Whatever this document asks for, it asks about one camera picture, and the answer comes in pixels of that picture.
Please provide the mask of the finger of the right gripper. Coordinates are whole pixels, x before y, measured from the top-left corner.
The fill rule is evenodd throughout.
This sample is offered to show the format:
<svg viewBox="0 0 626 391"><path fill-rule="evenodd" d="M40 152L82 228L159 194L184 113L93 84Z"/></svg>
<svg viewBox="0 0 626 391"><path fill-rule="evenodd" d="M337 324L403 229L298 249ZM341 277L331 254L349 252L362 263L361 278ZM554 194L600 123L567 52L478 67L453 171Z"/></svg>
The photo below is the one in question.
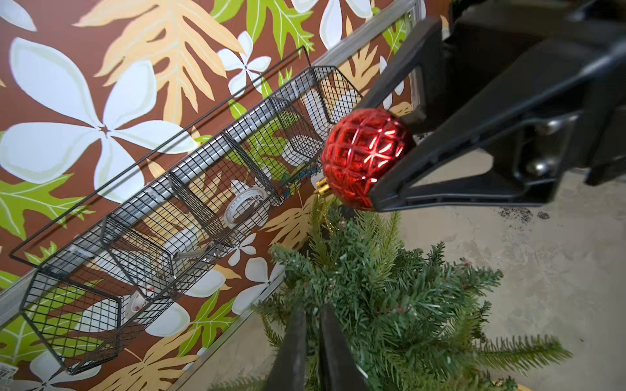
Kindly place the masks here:
<svg viewBox="0 0 626 391"><path fill-rule="evenodd" d="M418 73L420 104L402 121L415 135L434 131L445 117L449 87L440 18L428 17L416 24L356 107L378 107L414 70Z"/></svg>

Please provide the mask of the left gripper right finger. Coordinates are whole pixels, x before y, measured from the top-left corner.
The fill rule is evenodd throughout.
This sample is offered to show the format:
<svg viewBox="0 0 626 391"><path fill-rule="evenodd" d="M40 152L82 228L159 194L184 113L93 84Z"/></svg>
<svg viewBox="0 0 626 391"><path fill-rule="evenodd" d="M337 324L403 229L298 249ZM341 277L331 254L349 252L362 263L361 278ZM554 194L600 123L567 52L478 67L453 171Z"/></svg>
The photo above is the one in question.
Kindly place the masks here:
<svg viewBox="0 0 626 391"><path fill-rule="evenodd" d="M368 390L365 377L352 357L334 307L324 304L320 313L320 385L322 390Z"/></svg>

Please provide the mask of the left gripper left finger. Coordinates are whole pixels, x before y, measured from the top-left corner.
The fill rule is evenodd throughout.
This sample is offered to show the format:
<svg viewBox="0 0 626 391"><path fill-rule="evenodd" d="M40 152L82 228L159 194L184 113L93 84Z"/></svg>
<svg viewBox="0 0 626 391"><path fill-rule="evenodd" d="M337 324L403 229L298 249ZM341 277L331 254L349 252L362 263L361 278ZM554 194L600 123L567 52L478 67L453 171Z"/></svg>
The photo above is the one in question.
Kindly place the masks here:
<svg viewBox="0 0 626 391"><path fill-rule="evenodd" d="M291 323L263 390L304 390L306 374L306 316L304 310L293 313Z"/></svg>

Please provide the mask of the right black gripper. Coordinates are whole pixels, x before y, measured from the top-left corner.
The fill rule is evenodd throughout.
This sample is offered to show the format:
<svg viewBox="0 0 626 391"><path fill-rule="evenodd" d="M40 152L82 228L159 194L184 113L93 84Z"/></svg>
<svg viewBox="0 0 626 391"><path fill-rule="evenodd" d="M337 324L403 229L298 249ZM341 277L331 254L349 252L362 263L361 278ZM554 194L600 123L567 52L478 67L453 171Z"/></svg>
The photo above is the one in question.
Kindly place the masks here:
<svg viewBox="0 0 626 391"><path fill-rule="evenodd" d="M485 1L443 47L447 117L373 187L375 210L539 206L570 169L624 177L624 2Z"/></svg>

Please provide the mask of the red faceted ball ornament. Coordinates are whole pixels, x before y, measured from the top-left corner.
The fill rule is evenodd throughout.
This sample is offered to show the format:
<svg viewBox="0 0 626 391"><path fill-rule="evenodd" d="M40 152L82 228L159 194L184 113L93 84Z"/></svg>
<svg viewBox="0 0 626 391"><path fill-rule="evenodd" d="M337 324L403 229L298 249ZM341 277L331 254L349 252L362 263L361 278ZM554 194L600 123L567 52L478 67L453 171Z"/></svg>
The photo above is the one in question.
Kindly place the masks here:
<svg viewBox="0 0 626 391"><path fill-rule="evenodd" d="M373 211L370 191L416 146L399 117L384 109L356 109L337 123L324 144L325 185L345 205Z"/></svg>

